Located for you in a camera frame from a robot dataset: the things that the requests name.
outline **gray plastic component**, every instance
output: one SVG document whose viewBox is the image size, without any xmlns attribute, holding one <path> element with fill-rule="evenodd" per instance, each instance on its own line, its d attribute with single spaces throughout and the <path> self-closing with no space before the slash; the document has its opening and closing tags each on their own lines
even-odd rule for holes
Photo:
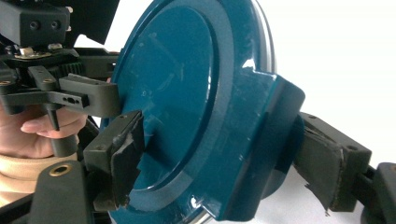
<svg viewBox="0 0 396 224">
<path fill-rule="evenodd" d="M 323 120 L 302 117 L 305 138 L 294 161 L 297 171 L 325 209 L 353 211 L 357 199 L 352 188 L 358 174 L 367 171 L 372 152 Z"/>
<path fill-rule="evenodd" d="M 68 77 L 60 78 L 59 85 L 63 91 L 78 92 L 88 96 L 89 105 L 83 109 L 65 104 L 71 110 L 100 118 L 111 118 L 120 114 L 119 92 L 116 84 L 70 74 Z"/>
<path fill-rule="evenodd" d="M 0 34 L 23 47 L 63 43 L 70 23 L 65 7 L 18 7 L 0 1 Z"/>
<path fill-rule="evenodd" d="M 29 223 L 93 223 L 84 179 L 79 161 L 59 162 L 41 172 Z"/>
<path fill-rule="evenodd" d="M 118 53 L 108 52 L 105 49 L 76 49 L 76 51 L 79 60 L 84 64 L 85 76 L 106 80 L 113 75 L 119 58 Z"/>
<path fill-rule="evenodd" d="M 53 154 L 56 157 L 68 157 L 73 155 L 78 150 L 78 143 L 74 135 L 70 135 L 65 138 L 50 140 L 53 148 Z"/>
<path fill-rule="evenodd" d="M 44 66 L 31 66 L 27 70 L 34 77 L 35 84 L 40 90 L 54 91 L 57 89 L 56 79 Z"/>
<path fill-rule="evenodd" d="M 84 150 L 84 161 L 94 185 L 96 211 L 126 206 L 140 171 L 137 164 L 145 150 L 143 115 L 133 111 L 116 117 Z"/>
</svg>

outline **white wall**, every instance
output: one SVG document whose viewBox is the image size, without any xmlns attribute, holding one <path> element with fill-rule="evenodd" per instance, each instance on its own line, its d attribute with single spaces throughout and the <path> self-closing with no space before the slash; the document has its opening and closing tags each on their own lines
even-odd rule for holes
<svg viewBox="0 0 396 224">
<path fill-rule="evenodd" d="M 121 0 L 106 47 L 122 48 L 150 0 Z M 318 116 L 374 153 L 396 162 L 396 2 L 259 0 L 276 45 L 278 73 L 301 87 L 303 111 Z M 325 211 L 290 172 L 250 223 L 359 223 Z"/>
</svg>

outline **brass nut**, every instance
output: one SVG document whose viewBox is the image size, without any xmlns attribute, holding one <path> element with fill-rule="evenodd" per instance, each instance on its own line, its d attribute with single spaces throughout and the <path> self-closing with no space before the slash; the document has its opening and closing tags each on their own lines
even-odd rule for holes
<svg viewBox="0 0 396 224">
<path fill-rule="evenodd" d="M 57 167 L 52 168 L 49 171 L 50 176 L 61 176 L 69 173 L 72 170 L 72 165 L 71 164 L 62 164 Z"/>
</svg>

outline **human hand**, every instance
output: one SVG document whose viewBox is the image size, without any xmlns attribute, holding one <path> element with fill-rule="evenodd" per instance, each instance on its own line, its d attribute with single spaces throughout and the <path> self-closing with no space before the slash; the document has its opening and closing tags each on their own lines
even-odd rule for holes
<svg viewBox="0 0 396 224">
<path fill-rule="evenodd" d="M 46 158 L 53 155 L 50 138 L 77 134 L 85 126 L 87 115 L 57 110 L 60 131 L 54 131 L 48 115 L 38 105 L 17 115 L 8 115 L 0 105 L 0 154 L 16 158 Z"/>
</svg>

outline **teal lid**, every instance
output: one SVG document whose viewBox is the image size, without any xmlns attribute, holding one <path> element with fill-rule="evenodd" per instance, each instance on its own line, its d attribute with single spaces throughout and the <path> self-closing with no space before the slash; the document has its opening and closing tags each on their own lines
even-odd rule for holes
<svg viewBox="0 0 396 224">
<path fill-rule="evenodd" d="M 147 147 L 129 205 L 111 212 L 116 222 L 254 217 L 303 131 L 294 124 L 304 94 L 275 67 L 255 1 L 153 1 L 112 78 L 122 111 L 143 111 Z"/>
</svg>

